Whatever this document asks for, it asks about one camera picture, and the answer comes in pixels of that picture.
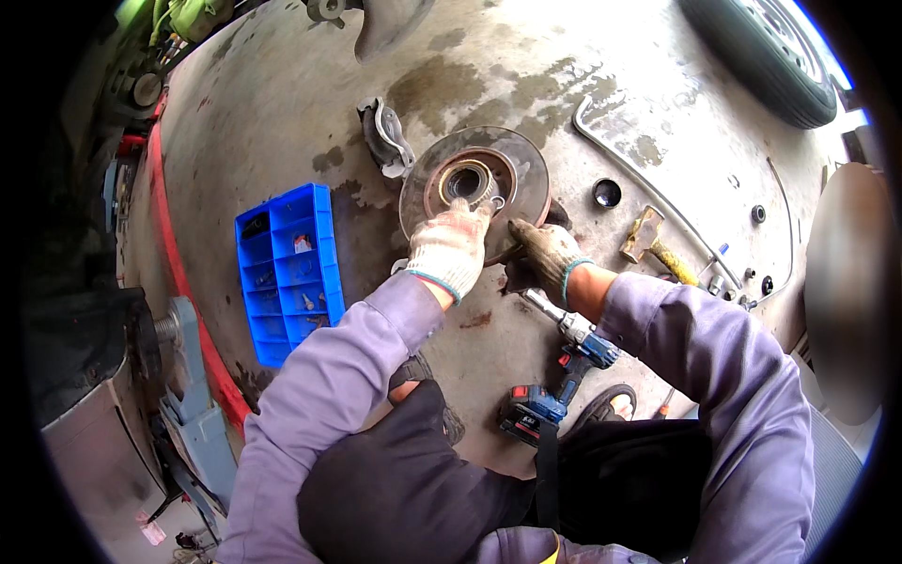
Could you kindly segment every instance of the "tire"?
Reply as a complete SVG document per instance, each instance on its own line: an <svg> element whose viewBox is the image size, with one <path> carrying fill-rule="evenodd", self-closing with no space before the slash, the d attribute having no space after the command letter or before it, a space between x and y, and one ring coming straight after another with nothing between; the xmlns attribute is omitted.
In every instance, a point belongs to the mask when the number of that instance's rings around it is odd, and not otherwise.
<svg viewBox="0 0 902 564"><path fill-rule="evenodd" d="M679 3L705 43L775 116L801 129L836 117L824 63L779 0Z"/></svg>

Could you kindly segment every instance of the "black pants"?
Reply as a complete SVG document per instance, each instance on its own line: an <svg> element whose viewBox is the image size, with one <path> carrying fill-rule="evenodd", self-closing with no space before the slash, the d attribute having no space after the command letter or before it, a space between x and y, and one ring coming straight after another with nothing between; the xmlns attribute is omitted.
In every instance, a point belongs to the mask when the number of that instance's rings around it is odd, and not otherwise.
<svg viewBox="0 0 902 564"><path fill-rule="evenodd" d="M438 384L421 382L372 429L317 460L298 516L326 564L461 562L489 532L535 524L534 480L461 460L442 432L444 408ZM698 421L587 424L558 450L561 533L662 560L685 556L710 465Z"/></svg>

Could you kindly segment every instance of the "blue cordless drill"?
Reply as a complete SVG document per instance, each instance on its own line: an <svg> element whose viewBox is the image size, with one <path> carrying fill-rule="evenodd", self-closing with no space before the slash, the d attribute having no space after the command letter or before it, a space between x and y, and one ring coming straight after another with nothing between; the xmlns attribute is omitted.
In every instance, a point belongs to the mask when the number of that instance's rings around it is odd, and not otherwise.
<svg viewBox="0 0 902 564"><path fill-rule="evenodd" d="M620 349L595 335L595 325L578 313L561 310L536 290L526 290L523 298L557 323L567 341L564 354L557 360L564 367L564 382L555 395L539 384L511 388L501 410L501 430L538 448L538 429L541 421L558 423L566 417L570 404L589 368L604 370L614 364Z"/></svg>

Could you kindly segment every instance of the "wheel rim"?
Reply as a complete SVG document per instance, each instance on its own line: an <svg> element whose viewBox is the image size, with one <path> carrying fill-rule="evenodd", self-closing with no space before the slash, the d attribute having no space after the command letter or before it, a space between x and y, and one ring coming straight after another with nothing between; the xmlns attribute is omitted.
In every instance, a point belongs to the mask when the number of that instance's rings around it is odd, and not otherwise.
<svg viewBox="0 0 902 564"><path fill-rule="evenodd" d="M740 0L749 13L764 28L784 57L795 64L814 82L823 82L824 75L814 48L777 0Z"/></svg>

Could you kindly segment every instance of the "white work glove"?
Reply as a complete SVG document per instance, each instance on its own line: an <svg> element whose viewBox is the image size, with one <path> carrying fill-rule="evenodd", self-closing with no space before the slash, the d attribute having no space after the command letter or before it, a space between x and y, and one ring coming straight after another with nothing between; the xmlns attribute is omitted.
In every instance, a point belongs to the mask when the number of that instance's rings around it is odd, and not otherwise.
<svg viewBox="0 0 902 564"><path fill-rule="evenodd" d="M488 199L476 211L470 211L465 199L455 199L451 209L417 226L404 270L438 284L457 305L483 271L485 232L494 210Z"/></svg>
<svg viewBox="0 0 902 564"><path fill-rule="evenodd" d="M526 249L529 262L536 269L548 297L566 307L566 283L570 273L578 264L595 264L595 261L561 226L545 224L536 228L522 219L512 219L508 222L508 229L517 243Z"/></svg>

